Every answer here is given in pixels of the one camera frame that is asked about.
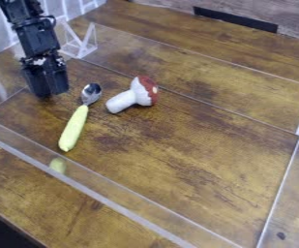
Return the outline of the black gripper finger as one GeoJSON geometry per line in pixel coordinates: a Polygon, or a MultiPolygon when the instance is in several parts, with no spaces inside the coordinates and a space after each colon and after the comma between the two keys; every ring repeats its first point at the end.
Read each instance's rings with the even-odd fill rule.
{"type": "Polygon", "coordinates": [[[36,97],[50,97],[68,90],[66,65],[44,62],[42,65],[26,65],[22,67],[31,93],[36,97]]]}

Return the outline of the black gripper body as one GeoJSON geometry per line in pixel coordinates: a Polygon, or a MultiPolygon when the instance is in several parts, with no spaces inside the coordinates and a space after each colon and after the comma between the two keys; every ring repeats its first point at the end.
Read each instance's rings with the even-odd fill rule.
{"type": "Polygon", "coordinates": [[[14,24],[24,57],[20,59],[22,69],[32,70],[35,62],[42,59],[54,61],[55,70],[64,69],[64,62],[58,50],[60,43],[55,33],[56,19],[52,16],[39,16],[14,24]]]}

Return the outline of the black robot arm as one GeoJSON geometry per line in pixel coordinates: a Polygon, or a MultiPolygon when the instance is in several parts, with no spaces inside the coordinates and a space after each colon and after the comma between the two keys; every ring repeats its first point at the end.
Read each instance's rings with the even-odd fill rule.
{"type": "Polygon", "coordinates": [[[56,18],[43,15],[38,0],[0,0],[0,10],[20,40],[22,73],[32,94],[47,98],[64,93],[68,81],[66,62],[59,55],[56,18]]]}

